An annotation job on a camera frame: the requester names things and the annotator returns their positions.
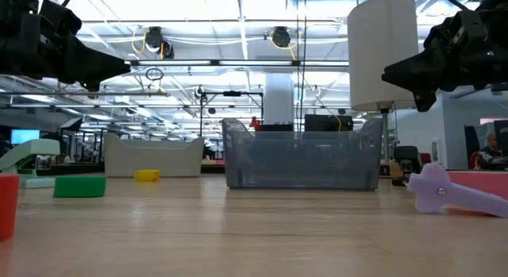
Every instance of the mint green object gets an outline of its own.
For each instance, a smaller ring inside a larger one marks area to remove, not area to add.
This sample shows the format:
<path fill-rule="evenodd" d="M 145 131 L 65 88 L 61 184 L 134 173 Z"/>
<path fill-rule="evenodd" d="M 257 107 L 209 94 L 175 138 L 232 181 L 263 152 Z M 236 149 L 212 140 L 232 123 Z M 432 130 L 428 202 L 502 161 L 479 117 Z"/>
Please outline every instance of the mint green object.
<path fill-rule="evenodd" d="M 0 158 L 0 171 L 18 174 L 20 187 L 54 187 L 54 178 L 39 178 L 35 169 L 21 169 L 35 155 L 59 155 L 60 143 L 57 140 L 35 139 L 19 144 Z"/>
<path fill-rule="evenodd" d="M 56 177 L 53 198 L 97 198 L 106 192 L 104 176 Z"/>

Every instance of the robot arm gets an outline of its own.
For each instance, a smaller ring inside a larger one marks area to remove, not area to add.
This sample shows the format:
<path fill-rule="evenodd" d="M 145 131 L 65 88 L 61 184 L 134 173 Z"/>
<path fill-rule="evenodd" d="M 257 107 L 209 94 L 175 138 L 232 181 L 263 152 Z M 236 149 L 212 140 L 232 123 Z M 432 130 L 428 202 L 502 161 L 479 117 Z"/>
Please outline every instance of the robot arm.
<path fill-rule="evenodd" d="M 457 4 L 462 10 L 431 28 L 422 53 L 386 67 L 382 75 L 411 91 L 420 112 L 433 105 L 437 90 L 470 85 L 482 90 L 508 82 L 508 0 L 485 0 L 474 11 Z"/>
<path fill-rule="evenodd" d="M 81 20 L 44 0 L 0 0 L 0 74 L 79 82 L 98 91 L 101 81 L 130 71 L 124 60 L 86 47 L 76 38 Z"/>

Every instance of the blue screen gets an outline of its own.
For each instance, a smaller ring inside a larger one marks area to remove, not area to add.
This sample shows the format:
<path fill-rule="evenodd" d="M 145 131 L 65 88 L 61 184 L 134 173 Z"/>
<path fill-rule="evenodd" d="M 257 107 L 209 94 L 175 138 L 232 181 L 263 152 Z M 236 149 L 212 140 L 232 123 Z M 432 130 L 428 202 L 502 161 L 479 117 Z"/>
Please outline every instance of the blue screen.
<path fill-rule="evenodd" d="M 23 144 L 26 141 L 39 139 L 39 130 L 14 129 L 10 132 L 11 144 Z"/>

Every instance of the ceiling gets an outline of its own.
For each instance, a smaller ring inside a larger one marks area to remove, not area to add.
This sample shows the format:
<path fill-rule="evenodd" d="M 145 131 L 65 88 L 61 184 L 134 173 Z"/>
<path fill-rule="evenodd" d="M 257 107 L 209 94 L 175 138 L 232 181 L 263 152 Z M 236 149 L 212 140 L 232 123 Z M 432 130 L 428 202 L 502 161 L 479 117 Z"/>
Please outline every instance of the ceiling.
<path fill-rule="evenodd" d="M 445 17 L 458 9 L 445 0 L 415 0 L 417 3 L 418 35 L 423 41 L 433 25 L 440 24 Z M 459 0 L 469 8 L 476 8 L 477 0 Z M 356 0 L 71 0 L 67 6 L 82 21 L 83 27 L 78 38 L 88 47 L 106 52 L 125 60 L 156 60 L 157 55 L 148 50 L 141 53 L 144 33 L 150 26 L 163 28 L 164 37 L 175 50 L 175 60 L 292 60 L 288 50 L 274 47 L 269 36 L 276 26 L 286 26 L 292 35 L 292 43 L 298 33 L 306 27 L 306 57 L 303 46 L 294 48 L 294 55 L 300 60 L 348 61 L 347 16 L 356 6 Z M 263 92 L 265 74 L 271 70 L 262 67 L 167 67 L 166 74 L 159 82 L 152 83 L 144 76 L 144 68 L 138 75 L 129 74 L 115 77 L 102 85 L 101 91 L 125 93 L 124 96 L 100 96 L 90 99 L 86 96 L 65 95 L 58 99 L 66 105 L 195 105 L 195 90 L 205 91 L 241 90 Z M 298 84 L 295 70 L 289 70 Z M 346 69 L 308 70 L 305 106 L 318 106 L 313 92 L 327 106 L 347 106 L 349 103 L 349 76 Z M 79 86 L 61 86 L 54 79 L 41 83 L 24 82 L 23 86 L 12 85 L 18 90 L 33 89 L 37 84 L 43 91 L 82 91 Z M 147 93 L 163 91 L 165 95 L 151 96 Z M 251 116 L 260 116 L 260 108 L 252 98 L 225 98 L 217 96 L 210 105 L 250 105 L 243 109 L 219 109 L 216 114 L 205 114 L 208 119 L 210 137 L 219 137 L 220 117 L 244 117 L 246 123 Z M 97 113 L 96 109 L 69 110 L 80 113 Z M 115 121 L 156 122 L 157 120 L 176 124 L 179 129 L 194 131 L 198 123 L 196 109 L 159 108 L 146 109 L 149 115 L 129 115 L 122 108 L 100 110 Z M 306 112 L 327 113 L 323 109 L 307 109 Z M 159 131 L 143 126 L 144 130 Z"/>

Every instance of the red cup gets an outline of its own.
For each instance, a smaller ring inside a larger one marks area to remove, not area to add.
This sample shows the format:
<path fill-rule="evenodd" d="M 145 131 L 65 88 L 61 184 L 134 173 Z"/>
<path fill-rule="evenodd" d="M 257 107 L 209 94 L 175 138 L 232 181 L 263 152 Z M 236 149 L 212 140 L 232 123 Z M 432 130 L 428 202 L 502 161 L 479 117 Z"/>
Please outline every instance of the red cup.
<path fill-rule="evenodd" d="M 14 235 L 18 189 L 18 175 L 0 174 L 0 241 Z"/>

